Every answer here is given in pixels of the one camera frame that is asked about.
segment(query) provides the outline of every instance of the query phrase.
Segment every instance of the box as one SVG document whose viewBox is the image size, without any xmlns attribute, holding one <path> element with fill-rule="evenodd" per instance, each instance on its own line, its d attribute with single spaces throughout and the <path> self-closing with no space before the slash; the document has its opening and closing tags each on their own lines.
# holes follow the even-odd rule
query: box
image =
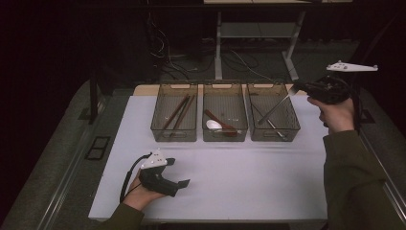
<svg viewBox="0 0 406 230">
<path fill-rule="evenodd" d="M 290 98 L 276 108 L 271 116 L 259 124 L 268 111 L 287 95 L 283 83 L 248 83 L 245 99 L 252 141 L 292 142 L 301 129 Z"/>
<path fill-rule="evenodd" d="M 197 82 L 190 81 L 160 84 L 151 123 L 155 141 L 196 141 L 197 86 Z"/>
<path fill-rule="evenodd" d="M 203 85 L 202 111 L 203 141 L 245 141 L 248 123 L 242 87 L 238 80 L 206 80 Z"/>
</svg>

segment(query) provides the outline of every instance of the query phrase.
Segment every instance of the white table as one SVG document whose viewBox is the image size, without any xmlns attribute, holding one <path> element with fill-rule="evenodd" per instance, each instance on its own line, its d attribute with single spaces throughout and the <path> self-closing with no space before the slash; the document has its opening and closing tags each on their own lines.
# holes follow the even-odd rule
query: white table
<svg viewBox="0 0 406 230">
<path fill-rule="evenodd" d="M 164 178 L 190 179 L 189 187 L 145 209 L 153 222 L 289 222 L 327 219 L 323 186 L 327 129 L 306 96 L 291 98 L 301 130 L 291 143 L 205 143 L 202 97 L 198 98 L 197 141 L 157 143 L 149 129 L 156 96 L 130 97 L 104 169 L 89 218 L 110 218 L 119 204 L 126 172 L 141 155 L 161 149 L 176 162 Z"/>
</svg>

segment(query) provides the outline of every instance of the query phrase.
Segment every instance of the person's left hand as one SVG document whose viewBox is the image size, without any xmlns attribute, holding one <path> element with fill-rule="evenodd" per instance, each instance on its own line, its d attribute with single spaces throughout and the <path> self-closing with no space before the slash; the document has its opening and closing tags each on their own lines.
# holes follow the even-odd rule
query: person's left hand
<svg viewBox="0 0 406 230">
<path fill-rule="evenodd" d="M 148 206 L 150 202 L 157 198 L 164 197 L 165 195 L 151 191 L 143 187 L 139 179 L 140 170 L 138 170 L 137 175 L 129 186 L 129 193 L 125 196 L 123 203 L 142 211 Z"/>
</svg>

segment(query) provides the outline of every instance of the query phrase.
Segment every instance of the hand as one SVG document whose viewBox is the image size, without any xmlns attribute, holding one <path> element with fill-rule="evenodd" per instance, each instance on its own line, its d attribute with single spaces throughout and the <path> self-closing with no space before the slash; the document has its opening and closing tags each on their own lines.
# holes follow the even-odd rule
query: hand
<svg viewBox="0 0 406 230">
<path fill-rule="evenodd" d="M 338 104 L 325 104 L 312 98 L 307 100 L 321 110 L 320 120 L 328 125 L 328 133 L 354 130 L 354 106 L 352 99 Z"/>
<path fill-rule="evenodd" d="M 140 171 L 137 172 L 135 179 L 132 181 L 131 185 L 129 186 L 129 193 L 125 196 L 123 203 L 142 211 L 148 204 L 157 199 L 164 197 L 165 195 L 151 191 L 143 187 L 141 181 L 139 179 Z"/>
</svg>

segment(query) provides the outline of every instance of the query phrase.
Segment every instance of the sleeve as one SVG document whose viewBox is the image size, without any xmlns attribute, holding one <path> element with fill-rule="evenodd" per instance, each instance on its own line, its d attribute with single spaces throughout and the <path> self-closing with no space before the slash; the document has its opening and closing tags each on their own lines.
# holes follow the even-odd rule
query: sleeve
<svg viewBox="0 0 406 230">
<path fill-rule="evenodd" d="M 334 133 L 324 142 L 329 229 L 406 229 L 383 189 L 385 172 L 357 132 Z"/>
<path fill-rule="evenodd" d="M 138 230 L 144 214 L 123 203 L 119 204 L 110 219 L 102 222 L 94 230 Z"/>
</svg>

